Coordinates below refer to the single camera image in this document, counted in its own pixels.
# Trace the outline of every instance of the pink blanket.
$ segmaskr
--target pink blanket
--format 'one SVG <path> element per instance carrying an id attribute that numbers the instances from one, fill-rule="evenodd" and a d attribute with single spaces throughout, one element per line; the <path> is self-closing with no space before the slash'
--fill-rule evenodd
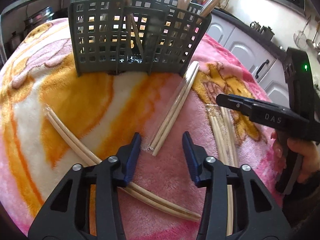
<path id="1" fill-rule="evenodd" d="M 134 182 L 191 211 L 201 213 L 204 189 L 190 180 L 181 138 L 217 156 L 205 104 L 218 93 L 268 100 L 251 74 L 226 49 L 205 35 L 192 60 L 200 62 L 193 90 L 157 157 L 141 152 Z M 37 212 L 74 163 L 83 163 L 43 116 L 48 104 L 69 129 L 105 159 L 130 142 L 134 132 L 148 136 L 181 78 L 176 74 L 123 73 L 76 76 L 68 19 L 33 30 L 0 71 L 0 201 L 27 234 Z M 240 164 L 255 170 L 275 192 L 271 129 L 233 113 Z M 199 223 L 155 210 L 119 192 L 129 240 L 194 240 Z"/>

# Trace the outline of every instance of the white cabinet door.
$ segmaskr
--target white cabinet door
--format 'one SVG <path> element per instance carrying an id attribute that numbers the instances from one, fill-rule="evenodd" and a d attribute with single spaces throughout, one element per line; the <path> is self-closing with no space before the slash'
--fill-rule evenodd
<path id="1" fill-rule="evenodd" d="M 235 26 L 213 14 L 211 16 L 212 19 L 207 34 L 220 45 L 224 46 Z"/>
<path id="2" fill-rule="evenodd" d="M 269 60 L 269 63 L 265 64 L 259 72 L 258 78 L 255 78 L 257 82 L 263 78 L 275 62 L 274 57 L 272 57 L 269 52 L 238 28 L 235 28 L 230 35 L 230 38 L 225 44 L 225 48 L 239 59 L 241 64 L 250 71 L 254 78 L 259 67 L 266 60 Z"/>
<path id="3" fill-rule="evenodd" d="M 280 60 L 276 60 L 270 70 L 261 79 L 259 85 L 265 90 L 272 102 L 289 107 L 288 85 L 284 79 L 284 72 Z"/>

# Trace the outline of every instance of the gray plastic basket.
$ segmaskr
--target gray plastic basket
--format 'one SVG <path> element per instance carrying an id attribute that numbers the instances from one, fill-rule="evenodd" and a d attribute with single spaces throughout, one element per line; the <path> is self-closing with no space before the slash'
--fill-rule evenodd
<path id="1" fill-rule="evenodd" d="M 171 72 L 183 75 L 205 34 L 211 14 L 200 17 L 201 5 L 177 9 L 177 0 L 71 0 L 68 14 L 77 74 L 106 71 Z M 144 49 L 126 31 L 133 14 Z"/>

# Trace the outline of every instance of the hanging utensil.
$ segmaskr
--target hanging utensil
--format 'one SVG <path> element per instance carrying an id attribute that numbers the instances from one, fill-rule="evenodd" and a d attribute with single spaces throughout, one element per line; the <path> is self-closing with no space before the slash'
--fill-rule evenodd
<path id="1" fill-rule="evenodd" d="M 307 45 L 307 37 L 304 34 L 304 31 L 305 31 L 306 27 L 308 26 L 308 24 L 310 23 L 310 20 L 311 20 L 311 15 L 309 16 L 308 20 L 306 21 L 306 24 L 304 25 L 303 30 L 302 31 L 296 31 L 293 34 L 294 43 L 297 45 L 297 47 L 299 49 L 303 49 Z"/>
<path id="2" fill-rule="evenodd" d="M 319 27 L 320 27 L 320 22 L 318 22 L 318 24 L 317 24 L 317 29 L 316 29 L 315 35 L 313 35 L 312 40 L 310 40 L 310 39 L 307 39 L 307 40 L 306 40 L 308 46 L 309 46 L 310 48 L 312 48 L 312 49 L 315 49 L 316 46 L 317 46 L 317 45 L 315 44 L 315 39 L 316 39 L 316 36 L 317 36 L 317 34 L 318 34 Z"/>

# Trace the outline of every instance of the plastic chopstick wrapper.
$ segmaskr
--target plastic chopstick wrapper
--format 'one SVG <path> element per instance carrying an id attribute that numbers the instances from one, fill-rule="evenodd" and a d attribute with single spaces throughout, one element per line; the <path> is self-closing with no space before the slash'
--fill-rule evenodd
<path id="1" fill-rule="evenodd" d="M 189 64 L 183 79 L 177 85 L 173 96 L 168 100 L 163 113 L 159 115 L 155 126 L 150 129 L 151 132 L 142 143 L 141 148 L 144 151 L 154 156 L 157 155 L 191 90 L 198 69 L 199 63 L 197 61 Z"/>

